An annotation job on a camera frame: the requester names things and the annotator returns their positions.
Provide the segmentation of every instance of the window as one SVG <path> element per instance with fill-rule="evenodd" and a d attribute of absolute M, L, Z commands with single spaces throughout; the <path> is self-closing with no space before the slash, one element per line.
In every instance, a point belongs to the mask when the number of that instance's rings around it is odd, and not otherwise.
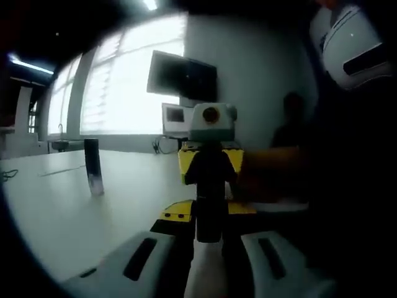
<path fill-rule="evenodd" d="M 82 135 L 162 133 L 161 104 L 179 104 L 179 97 L 146 92 L 151 56 L 153 50 L 183 56 L 186 20 L 165 17 L 102 42 L 84 91 Z"/>
<path fill-rule="evenodd" d="M 51 92 L 48 111 L 48 134 L 65 133 L 68 124 L 68 109 L 74 76 L 79 67 L 81 55 L 62 69 Z"/>
<path fill-rule="evenodd" d="M 29 133 L 35 133 L 37 131 L 36 126 L 36 110 L 37 110 L 37 102 L 33 105 L 33 108 L 29 112 Z"/>

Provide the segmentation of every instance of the small screen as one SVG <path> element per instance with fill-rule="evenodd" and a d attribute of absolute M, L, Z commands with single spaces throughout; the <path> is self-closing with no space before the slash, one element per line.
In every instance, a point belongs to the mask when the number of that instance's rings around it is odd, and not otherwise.
<path fill-rule="evenodd" d="M 168 107 L 167 108 L 167 121 L 170 122 L 185 122 L 184 110 Z"/>

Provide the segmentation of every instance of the white table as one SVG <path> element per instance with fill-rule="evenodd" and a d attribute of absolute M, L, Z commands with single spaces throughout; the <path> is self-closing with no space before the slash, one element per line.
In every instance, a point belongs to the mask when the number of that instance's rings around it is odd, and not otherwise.
<path fill-rule="evenodd" d="M 25 241 L 57 280 L 91 268 L 140 230 L 149 230 L 170 204 L 195 197 L 181 183 L 177 155 L 100 151 L 105 194 L 92 197 L 84 152 L 28 156 L 0 162 L 18 169 L 4 183 Z"/>

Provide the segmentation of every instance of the wall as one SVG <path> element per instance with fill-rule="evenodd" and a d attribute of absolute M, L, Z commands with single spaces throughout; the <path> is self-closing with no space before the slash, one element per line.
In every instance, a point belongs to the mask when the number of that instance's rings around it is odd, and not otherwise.
<path fill-rule="evenodd" d="M 21 87 L 19 91 L 17 112 L 15 116 L 15 133 L 25 135 L 28 132 L 29 104 L 32 88 Z"/>
<path fill-rule="evenodd" d="M 51 90 L 53 84 L 51 84 L 48 89 L 45 91 L 42 98 L 39 99 L 37 103 L 37 109 L 40 113 L 39 122 L 40 125 L 38 126 L 38 139 L 42 141 L 48 140 L 48 111 L 50 109 L 50 99 L 51 99 Z"/>
<path fill-rule="evenodd" d="M 84 83 L 94 51 L 81 60 L 73 85 L 67 138 L 79 136 Z M 282 124 L 282 99 L 297 91 L 314 105 L 316 88 L 311 66 L 297 34 L 275 30 L 230 17 L 189 16 L 185 56 L 214 65 L 218 70 L 219 101 L 238 109 L 236 138 L 249 150 L 267 148 L 274 130 Z M 48 103 L 44 103 L 48 113 Z M 181 104 L 192 102 L 182 98 Z M 47 129 L 48 116 L 42 117 Z M 107 150 L 153 152 L 155 135 L 99 135 Z M 163 140 L 164 151 L 176 141 Z"/>

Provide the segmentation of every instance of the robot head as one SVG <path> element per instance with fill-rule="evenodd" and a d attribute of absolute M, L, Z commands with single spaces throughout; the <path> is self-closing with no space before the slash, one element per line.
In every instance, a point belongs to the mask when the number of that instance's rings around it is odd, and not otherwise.
<path fill-rule="evenodd" d="M 354 89 L 391 76 L 385 46 L 361 8 L 348 5 L 328 32 L 323 48 L 324 67 L 342 89 Z"/>
<path fill-rule="evenodd" d="M 227 142 L 234 140 L 237 110 L 229 104 L 197 104 L 189 130 L 189 141 Z"/>

